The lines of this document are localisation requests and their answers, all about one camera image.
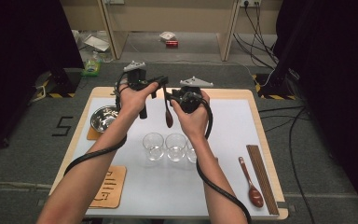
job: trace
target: cork mat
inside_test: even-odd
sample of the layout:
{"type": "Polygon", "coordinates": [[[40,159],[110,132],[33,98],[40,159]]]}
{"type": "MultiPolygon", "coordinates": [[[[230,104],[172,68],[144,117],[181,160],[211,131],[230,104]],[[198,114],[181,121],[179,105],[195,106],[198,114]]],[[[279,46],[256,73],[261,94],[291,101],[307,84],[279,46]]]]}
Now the cork mat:
{"type": "Polygon", "coordinates": [[[110,166],[90,208],[117,208],[127,173],[125,166],[110,166]]]}
{"type": "Polygon", "coordinates": [[[89,127],[89,132],[87,133],[87,140],[97,140],[102,133],[98,133],[95,129],[89,127]]]}

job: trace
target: stainless steel bowl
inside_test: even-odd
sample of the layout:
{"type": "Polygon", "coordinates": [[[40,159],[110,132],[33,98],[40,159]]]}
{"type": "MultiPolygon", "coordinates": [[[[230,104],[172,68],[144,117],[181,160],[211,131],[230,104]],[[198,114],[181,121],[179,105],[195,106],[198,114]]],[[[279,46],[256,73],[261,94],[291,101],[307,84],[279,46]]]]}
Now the stainless steel bowl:
{"type": "Polygon", "coordinates": [[[104,133],[107,127],[116,119],[117,114],[115,105],[103,106],[91,115],[91,127],[98,133],[104,133]]]}

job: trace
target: person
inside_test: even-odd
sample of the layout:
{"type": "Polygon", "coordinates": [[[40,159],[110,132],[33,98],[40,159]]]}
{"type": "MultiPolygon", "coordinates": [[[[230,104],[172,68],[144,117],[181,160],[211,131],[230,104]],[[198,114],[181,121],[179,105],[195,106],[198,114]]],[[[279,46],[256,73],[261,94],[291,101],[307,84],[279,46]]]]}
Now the person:
{"type": "MultiPolygon", "coordinates": [[[[133,91],[126,86],[127,84],[120,85],[121,110],[117,118],[88,150],[88,153],[118,144],[144,108],[148,95],[157,89],[158,83],[151,83],[141,91],[133,91]]],[[[209,103],[210,98],[204,91],[202,97],[209,103]]],[[[171,103],[184,134],[196,149],[203,173],[217,186],[234,195],[204,136],[208,124],[208,114],[204,106],[200,105],[196,111],[187,114],[182,111],[178,103],[175,101],[171,103]]],[[[37,223],[80,223],[103,183],[115,154],[115,151],[103,154],[73,167],[48,198],[37,223]]],[[[204,191],[212,223],[247,223],[245,214],[236,204],[206,184],[204,184],[204,191]]]]}

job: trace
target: white desk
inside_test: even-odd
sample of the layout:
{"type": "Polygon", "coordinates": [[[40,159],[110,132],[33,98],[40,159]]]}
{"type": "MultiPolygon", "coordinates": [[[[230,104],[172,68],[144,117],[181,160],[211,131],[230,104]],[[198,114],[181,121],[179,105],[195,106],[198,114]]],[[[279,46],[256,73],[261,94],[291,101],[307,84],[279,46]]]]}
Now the white desk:
{"type": "MultiPolygon", "coordinates": [[[[93,90],[76,128],[73,140],[68,147],[68,151],[62,162],[62,167],[57,174],[51,192],[61,180],[66,166],[73,159],[81,156],[89,148],[90,144],[92,144],[91,141],[88,143],[85,141],[85,134],[87,134],[90,122],[89,112],[99,106],[106,105],[106,103],[109,102],[109,99],[106,101],[106,98],[111,97],[109,95],[111,91],[112,88],[96,88],[93,90]]],[[[265,160],[275,200],[277,202],[284,202],[279,179],[269,153],[269,147],[261,126],[260,118],[258,117],[252,93],[244,90],[217,89],[206,90],[206,92],[213,100],[241,99],[241,104],[248,104],[247,112],[245,105],[237,108],[237,113],[240,113],[240,110],[243,110],[244,116],[243,120],[240,120],[240,122],[235,125],[242,125],[243,127],[235,127],[235,129],[244,130],[244,132],[235,132],[235,134],[225,132],[221,127],[227,127],[227,120],[225,118],[219,118],[219,114],[227,113],[227,111],[224,112],[224,110],[232,111],[234,109],[228,107],[230,105],[229,101],[223,101],[223,103],[220,102],[219,105],[228,104],[227,106],[220,105],[219,107],[221,108],[213,108],[212,105],[212,109],[215,111],[213,113],[216,117],[214,120],[213,130],[209,138],[210,143],[213,148],[213,152],[215,153],[215,156],[219,158],[219,163],[221,163],[222,169],[226,173],[228,180],[231,182],[237,197],[245,205],[247,205],[254,219],[287,218],[287,209],[280,208],[280,214],[278,216],[268,216],[266,215],[266,208],[258,210],[255,209],[255,207],[252,207],[249,204],[247,198],[248,185],[243,173],[241,172],[241,168],[238,163],[238,156],[243,156],[246,160],[248,160],[245,145],[255,144],[259,145],[262,149],[262,154],[265,160]],[[227,148],[227,141],[238,141],[238,139],[243,139],[242,146],[230,146],[230,148],[227,148]]],[[[162,98],[161,91],[158,91],[158,97],[162,98]]],[[[164,158],[164,160],[159,161],[159,163],[152,162],[148,161],[145,158],[145,155],[139,151],[142,151],[142,138],[145,133],[156,131],[163,133],[163,135],[168,135],[168,133],[181,132],[177,120],[174,122],[171,129],[165,127],[165,110],[162,100],[155,99],[147,102],[147,110],[148,119],[137,119],[135,121],[134,126],[132,126],[129,131],[129,139],[126,145],[117,152],[113,161],[113,164],[125,165],[128,169],[120,206],[117,209],[89,209],[87,216],[150,218],[207,217],[205,201],[203,198],[202,181],[198,177],[193,163],[188,161],[179,161],[178,163],[174,163],[169,161],[168,158],[164,158]],[[167,198],[167,194],[170,192],[177,192],[177,194],[167,198]]],[[[255,182],[255,174],[252,172],[252,166],[249,165],[251,163],[248,161],[247,164],[255,182]]]]}

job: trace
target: wooden chopstick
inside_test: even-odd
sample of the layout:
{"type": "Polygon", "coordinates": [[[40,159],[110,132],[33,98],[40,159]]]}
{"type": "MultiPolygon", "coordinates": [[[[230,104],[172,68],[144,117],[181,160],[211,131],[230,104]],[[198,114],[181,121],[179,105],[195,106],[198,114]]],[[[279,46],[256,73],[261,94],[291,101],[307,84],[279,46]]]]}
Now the wooden chopstick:
{"type": "Polygon", "coordinates": [[[258,183],[260,184],[261,191],[263,192],[267,209],[271,215],[279,215],[278,206],[272,193],[269,177],[267,176],[266,167],[264,166],[260,150],[258,149],[258,146],[253,145],[248,145],[246,148],[248,149],[252,165],[255,168],[255,174],[257,176],[258,183]]]}

